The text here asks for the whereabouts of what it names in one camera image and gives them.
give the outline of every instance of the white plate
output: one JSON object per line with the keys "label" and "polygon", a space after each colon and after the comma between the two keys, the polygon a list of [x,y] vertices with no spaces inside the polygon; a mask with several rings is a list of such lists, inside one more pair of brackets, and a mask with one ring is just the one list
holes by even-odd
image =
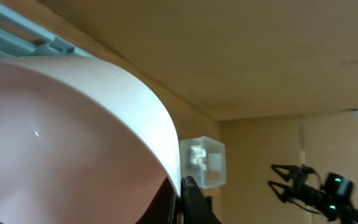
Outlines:
{"label": "white plate", "polygon": [[0,60],[0,221],[135,223],[168,176],[177,134],[160,100],[101,60]]}

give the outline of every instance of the brown surface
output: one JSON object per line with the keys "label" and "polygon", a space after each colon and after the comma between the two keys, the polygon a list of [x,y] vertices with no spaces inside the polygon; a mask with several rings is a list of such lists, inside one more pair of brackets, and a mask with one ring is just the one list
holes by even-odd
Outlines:
{"label": "brown surface", "polygon": [[[327,223],[324,217],[311,219],[300,208],[282,204],[266,184],[280,180],[270,164],[301,164],[303,149],[306,164],[323,181],[328,172],[335,172],[355,182],[352,199],[358,208],[356,112],[225,121],[221,141],[226,145],[227,185],[222,198],[228,223]],[[314,187],[316,181],[310,178]]]}
{"label": "brown surface", "polygon": [[142,80],[154,91],[167,108],[175,123],[179,138],[195,138],[202,135],[215,139],[219,138],[218,126],[212,118],[166,89],[158,81],[142,73],[131,63],[99,44],[84,32],[78,30],[37,0],[0,0],[0,3],[5,4],[36,24],[70,41],[94,56],[126,69]]}
{"label": "brown surface", "polygon": [[218,120],[358,107],[358,1],[43,1]]}

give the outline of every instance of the clear plastic container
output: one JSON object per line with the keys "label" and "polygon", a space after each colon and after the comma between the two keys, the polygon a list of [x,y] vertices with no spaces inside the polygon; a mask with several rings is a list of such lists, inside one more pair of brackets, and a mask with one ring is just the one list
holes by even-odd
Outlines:
{"label": "clear plastic container", "polygon": [[226,155],[224,144],[202,136],[181,140],[181,176],[192,176],[202,189],[210,189],[226,183]]}

